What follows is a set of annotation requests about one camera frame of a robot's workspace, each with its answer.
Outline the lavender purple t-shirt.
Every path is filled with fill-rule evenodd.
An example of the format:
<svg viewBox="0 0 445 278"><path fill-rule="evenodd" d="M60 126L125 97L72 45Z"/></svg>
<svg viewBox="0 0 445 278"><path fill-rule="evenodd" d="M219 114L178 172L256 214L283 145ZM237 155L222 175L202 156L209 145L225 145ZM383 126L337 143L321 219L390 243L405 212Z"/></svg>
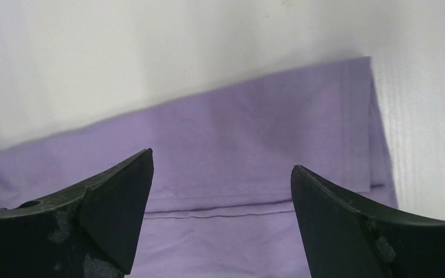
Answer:
<svg viewBox="0 0 445 278"><path fill-rule="evenodd" d="M0 151L0 208L151 148L133 277L308 277L297 164L397 207L368 57L291 69Z"/></svg>

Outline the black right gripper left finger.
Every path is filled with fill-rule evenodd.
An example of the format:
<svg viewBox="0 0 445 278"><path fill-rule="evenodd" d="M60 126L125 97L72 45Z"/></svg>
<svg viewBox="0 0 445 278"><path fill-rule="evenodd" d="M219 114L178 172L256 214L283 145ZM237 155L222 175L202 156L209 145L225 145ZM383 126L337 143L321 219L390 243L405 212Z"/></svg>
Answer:
<svg viewBox="0 0 445 278"><path fill-rule="evenodd" d="M65 189L0 208L0 277L124 277L154 175L152 149Z"/></svg>

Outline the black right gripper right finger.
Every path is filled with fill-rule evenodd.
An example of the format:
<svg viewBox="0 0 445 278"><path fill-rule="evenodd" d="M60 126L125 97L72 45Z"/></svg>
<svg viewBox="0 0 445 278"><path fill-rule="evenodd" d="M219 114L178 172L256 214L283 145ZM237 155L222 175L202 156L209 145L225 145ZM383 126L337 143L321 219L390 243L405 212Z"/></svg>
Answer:
<svg viewBox="0 0 445 278"><path fill-rule="evenodd" d="M296 165L291 197L312 277L445 277L445 221L388 207Z"/></svg>

